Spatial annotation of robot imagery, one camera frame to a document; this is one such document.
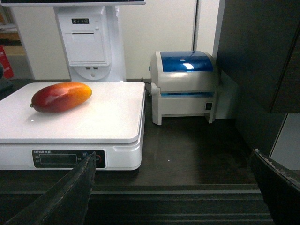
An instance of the white printer body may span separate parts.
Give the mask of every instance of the white printer body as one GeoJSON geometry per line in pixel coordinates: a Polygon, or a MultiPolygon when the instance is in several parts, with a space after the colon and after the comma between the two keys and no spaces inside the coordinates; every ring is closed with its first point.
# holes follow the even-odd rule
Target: white printer body
{"type": "Polygon", "coordinates": [[[215,120],[219,75],[206,52],[156,52],[151,57],[153,123],[162,117],[205,116],[215,120]]]}

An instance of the red-yellow mango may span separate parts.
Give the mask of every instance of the red-yellow mango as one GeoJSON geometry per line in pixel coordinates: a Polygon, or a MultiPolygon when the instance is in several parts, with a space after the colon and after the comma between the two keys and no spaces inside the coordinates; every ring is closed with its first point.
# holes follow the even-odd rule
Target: red-yellow mango
{"type": "Polygon", "coordinates": [[[42,113],[60,113],[82,104],[91,95],[91,88],[84,83],[57,83],[35,93],[30,107],[42,113]]]}

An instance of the white scale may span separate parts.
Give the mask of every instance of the white scale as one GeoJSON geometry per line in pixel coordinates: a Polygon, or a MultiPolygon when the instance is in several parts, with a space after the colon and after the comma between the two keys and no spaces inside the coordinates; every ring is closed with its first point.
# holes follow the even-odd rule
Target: white scale
{"type": "Polygon", "coordinates": [[[0,101],[0,170],[71,170],[96,152],[96,170],[141,165],[145,84],[88,82],[92,96],[65,112],[30,108],[54,83],[31,83],[0,101]]]}

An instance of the blue printer lid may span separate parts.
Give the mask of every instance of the blue printer lid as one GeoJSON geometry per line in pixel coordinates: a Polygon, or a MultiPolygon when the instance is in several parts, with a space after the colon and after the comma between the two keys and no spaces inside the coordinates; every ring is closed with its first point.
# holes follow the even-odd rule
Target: blue printer lid
{"type": "Polygon", "coordinates": [[[213,71],[208,56],[200,51],[160,52],[164,72],[213,71]]]}

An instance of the dark countertop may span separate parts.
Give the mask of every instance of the dark countertop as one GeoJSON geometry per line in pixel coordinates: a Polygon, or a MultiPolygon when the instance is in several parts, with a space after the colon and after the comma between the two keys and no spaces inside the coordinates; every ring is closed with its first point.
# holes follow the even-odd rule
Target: dark countertop
{"type": "MultiPolygon", "coordinates": [[[[0,99],[36,81],[13,82],[0,99]]],[[[259,192],[248,167],[251,151],[234,120],[208,124],[204,117],[172,117],[158,126],[151,107],[147,96],[142,165],[134,171],[96,171],[94,194],[259,192]]],[[[44,193],[67,172],[0,171],[0,194],[44,193]]]]}

